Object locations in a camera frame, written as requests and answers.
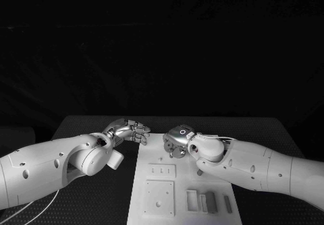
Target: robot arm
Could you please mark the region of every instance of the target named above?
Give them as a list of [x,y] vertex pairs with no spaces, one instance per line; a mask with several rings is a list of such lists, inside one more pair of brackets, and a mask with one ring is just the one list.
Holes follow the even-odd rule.
[[198,172],[252,191],[291,195],[324,210],[322,162],[286,156],[233,138],[201,135],[187,125],[172,128],[162,141],[170,157],[181,158],[188,151]]
[[56,139],[23,147],[0,158],[0,210],[26,204],[66,187],[105,164],[116,169],[124,159],[112,148],[124,140],[147,144],[149,128],[119,119],[102,133]]

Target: white platform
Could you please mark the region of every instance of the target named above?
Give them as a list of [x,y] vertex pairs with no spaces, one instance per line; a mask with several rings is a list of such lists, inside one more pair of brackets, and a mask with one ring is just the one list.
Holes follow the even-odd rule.
[[[152,166],[148,164],[175,165],[175,178],[172,178],[172,175],[161,176],[160,174],[154,177],[151,174]],[[170,167],[161,166],[155,168],[158,168],[158,170],[152,170],[154,173],[161,172],[160,169],[162,169],[162,173],[167,173],[167,168]],[[180,159],[170,158],[162,148],[162,134],[151,134],[147,146],[139,145],[138,150],[128,225],[242,225],[230,183],[204,173],[201,176],[197,176],[196,171],[194,159],[188,152]],[[148,185],[147,180],[165,182],[161,183],[162,185],[155,185],[158,188],[151,187],[151,185],[145,187],[145,185]],[[171,206],[170,202],[171,190],[164,186],[164,184],[170,185],[171,183],[174,206]],[[197,212],[187,211],[185,190],[196,190]],[[216,195],[216,214],[206,214],[201,210],[200,195],[207,191],[211,191]],[[227,213],[224,195],[229,197],[232,213]]]

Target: mesh surface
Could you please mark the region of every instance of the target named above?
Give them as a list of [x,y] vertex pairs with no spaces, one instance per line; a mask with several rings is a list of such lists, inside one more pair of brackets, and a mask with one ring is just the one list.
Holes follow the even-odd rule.
[[[304,157],[280,122],[273,118],[67,116],[53,139],[100,132],[116,119],[139,121],[151,133],[165,133],[187,124],[203,134],[233,137],[257,143],[275,151]],[[66,225],[125,225],[135,173],[138,144],[124,142],[116,150],[125,158],[116,170],[108,166],[95,176],[77,178],[60,191],[44,213],[30,223]],[[233,185],[243,225],[322,225],[324,212],[302,200],[276,193],[253,192]],[[7,222],[23,225],[40,213],[54,193],[37,200]],[[24,205],[5,210],[5,219]]]

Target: black curtain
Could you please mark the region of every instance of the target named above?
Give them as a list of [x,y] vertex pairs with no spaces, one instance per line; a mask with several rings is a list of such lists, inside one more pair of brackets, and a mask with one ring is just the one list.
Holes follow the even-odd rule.
[[321,1],[1,7],[0,124],[64,116],[275,117],[308,157],[324,104]]

